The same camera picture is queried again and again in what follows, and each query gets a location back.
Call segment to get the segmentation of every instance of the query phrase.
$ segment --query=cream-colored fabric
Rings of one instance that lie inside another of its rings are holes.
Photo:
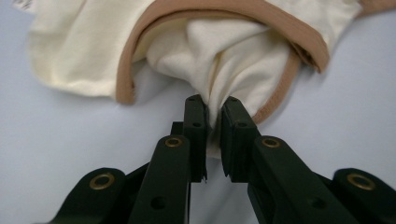
[[[30,33],[35,73],[56,89],[114,97],[124,46],[153,1],[37,2]],[[361,10],[358,0],[268,2],[316,29],[328,51]],[[290,53],[288,40],[265,24],[213,17],[178,19],[150,30],[131,63],[147,58],[160,73],[190,82],[208,104],[215,127],[219,109],[230,95],[254,116],[274,94]],[[215,150],[209,154],[219,155]]]

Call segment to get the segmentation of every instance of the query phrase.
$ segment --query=garment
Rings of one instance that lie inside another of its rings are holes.
[[[260,122],[278,107],[301,62],[324,71],[354,18],[394,7],[390,0],[43,0],[30,56],[47,85],[123,104],[134,101],[132,66],[146,58],[160,73],[190,82],[213,127],[229,95]]]

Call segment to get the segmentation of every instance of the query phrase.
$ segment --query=brown fabric edge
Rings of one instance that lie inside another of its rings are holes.
[[[283,70],[282,77],[277,83],[276,89],[267,100],[265,105],[263,105],[257,111],[256,115],[252,117],[255,123],[261,123],[262,121],[270,117],[274,113],[274,111],[281,105],[289,91],[291,83],[293,82],[298,72],[300,64],[301,59],[298,57],[297,52],[291,50],[285,66],[285,70]]]
[[[157,0],[140,17],[129,36],[120,56],[117,74],[116,100],[122,104],[134,101],[134,82],[131,77],[132,58],[142,36],[161,22],[175,18],[193,18],[210,15],[234,15],[250,18],[269,25],[285,36],[306,62],[312,63],[319,71],[327,66],[330,54],[318,31],[296,19],[282,9],[262,0],[228,1],[221,0]]]
[[[362,11],[359,17],[368,16],[381,11],[391,10],[396,8],[395,0],[361,0]]]

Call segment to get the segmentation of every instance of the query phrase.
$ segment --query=brass rivet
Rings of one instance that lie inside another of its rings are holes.
[[[113,185],[116,178],[111,173],[97,175],[90,182],[91,189],[107,189]]]
[[[364,190],[373,190],[375,189],[375,183],[373,180],[367,178],[364,175],[359,174],[350,174],[346,177],[347,181],[351,183],[353,186],[364,189]]]
[[[262,144],[266,147],[280,147],[280,143],[274,138],[264,138]]]
[[[180,138],[169,138],[166,139],[165,144],[168,147],[180,147],[181,144],[183,144],[183,141],[181,141]]]

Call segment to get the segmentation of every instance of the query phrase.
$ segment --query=white background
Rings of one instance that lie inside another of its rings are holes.
[[[88,172],[148,162],[194,90],[146,66],[132,106],[49,89],[27,57],[34,16],[0,4],[0,223],[48,222]],[[355,167],[396,188],[395,22],[396,11],[353,22],[323,75],[302,67],[262,134],[284,139],[321,175]],[[247,185],[207,163],[207,184],[192,185],[191,224],[258,223]]]

